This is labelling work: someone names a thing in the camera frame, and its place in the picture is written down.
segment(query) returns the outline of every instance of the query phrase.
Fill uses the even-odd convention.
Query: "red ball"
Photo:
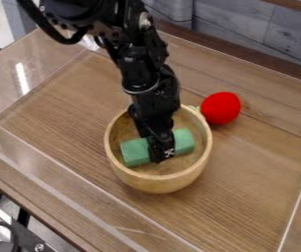
[[[242,109],[239,98],[233,93],[213,94],[202,103],[201,112],[210,124],[223,125],[239,116]]]

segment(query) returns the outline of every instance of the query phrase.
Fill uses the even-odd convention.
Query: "bowl rim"
[[[127,112],[127,109],[123,110],[116,117],[112,119],[108,128],[106,130],[106,136],[104,136],[104,146],[106,146],[106,152],[107,152],[107,156],[111,159],[111,162],[114,163],[114,165],[118,167],[118,169],[120,169],[124,173],[127,173],[128,175],[142,178],[142,179],[147,179],[147,180],[171,180],[174,178],[179,178],[179,177],[185,177],[187,174],[190,174],[191,172],[194,172],[198,167],[201,166],[202,163],[205,163],[209,159],[210,153],[211,153],[211,149],[213,149],[213,134],[211,134],[211,130],[209,127],[209,124],[203,118],[203,115],[197,112],[193,108],[190,108],[189,106],[182,104],[182,108],[183,110],[186,110],[187,112],[190,112],[201,121],[201,124],[206,130],[206,136],[207,136],[207,143],[206,143],[206,150],[201,156],[201,158],[198,159],[198,161],[194,163],[194,165],[177,172],[173,174],[167,174],[167,175],[150,175],[150,174],[145,174],[140,172],[134,171],[131,168],[128,168],[127,166],[124,166],[120,161],[116,159],[114,153],[112,153],[112,148],[111,148],[111,132],[112,132],[112,126],[116,122],[116,120],[119,119],[119,117]]]

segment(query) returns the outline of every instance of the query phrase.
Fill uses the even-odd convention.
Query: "wooden bowl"
[[[124,141],[139,138],[132,119],[126,111],[115,117],[106,132],[106,151],[116,176],[127,185],[147,193],[171,193],[187,187],[203,172],[209,161],[213,135],[203,116],[183,105],[174,119],[175,129],[190,129],[195,150],[191,154],[177,156],[161,164],[149,163],[132,168],[123,164],[119,145]]]

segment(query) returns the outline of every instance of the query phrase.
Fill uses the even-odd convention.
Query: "black cable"
[[[25,11],[29,14],[29,17],[35,20],[39,27],[43,29],[43,31],[60,43],[63,44],[75,44],[78,43],[83,36],[87,34],[87,31],[90,28],[82,28],[79,29],[71,38],[67,38],[63,36],[63,34],[59,32],[59,30],[51,25],[47,18],[44,17],[43,13],[40,12],[36,4],[32,0],[17,0],[21,7],[25,9]]]
[[[20,252],[17,230],[8,223],[5,223],[5,222],[0,221],[0,225],[5,226],[11,230],[11,232],[12,232],[12,243],[13,243],[12,252]]]

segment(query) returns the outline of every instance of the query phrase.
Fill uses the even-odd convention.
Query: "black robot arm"
[[[181,84],[166,65],[167,43],[162,40],[140,0],[17,0],[28,14],[62,43],[79,42],[90,33],[108,51],[131,95],[128,113],[139,135],[147,138],[153,162],[175,156],[173,115],[181,108]],[[75,31],[66,38],[52,25]]]

